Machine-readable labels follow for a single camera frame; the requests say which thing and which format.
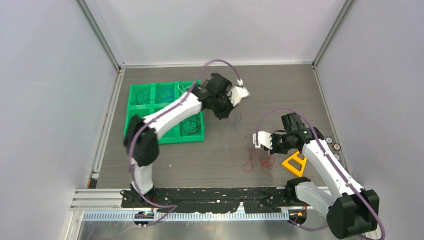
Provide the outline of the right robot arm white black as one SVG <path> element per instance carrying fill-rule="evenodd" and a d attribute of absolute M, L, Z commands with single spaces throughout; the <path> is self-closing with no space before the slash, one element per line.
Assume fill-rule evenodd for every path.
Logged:
<path fill-rule="evenodd" d="M 343 168 L 329 150 L 324 136 L 316 127 L 306 127 L 296 113 L 281 116 L 284 133 L 272 133 L 271 153 L 286 154 L 299 150 L 315 167 L 329 193 L 316 187 L 305 176 L 287 181 L 285 198 L 291 205 L 307 203 L 326 218 L 327 226 L 338 239 L 377 229 L 380 198 L 366 190 Z"/>

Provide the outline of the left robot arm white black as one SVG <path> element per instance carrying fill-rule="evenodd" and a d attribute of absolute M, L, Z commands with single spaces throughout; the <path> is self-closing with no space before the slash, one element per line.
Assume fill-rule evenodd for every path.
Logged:
<path fill-rule="evenodd" d="M 232 84 L 214 72 L 202 83 L 193 82 L 180 97 L 160 110 L 147 116 L 132 116 L 123 145 L 129 157 L 130 188 L 135 192 L 135 202 L 141 207 L 148 207 L 153 202 L 153 163 L 160 154 L 159 141 L 169 130 L 203 110 L 211 110 L 220 120 L 228 118 L 248 96 L 241 78 Z"/>

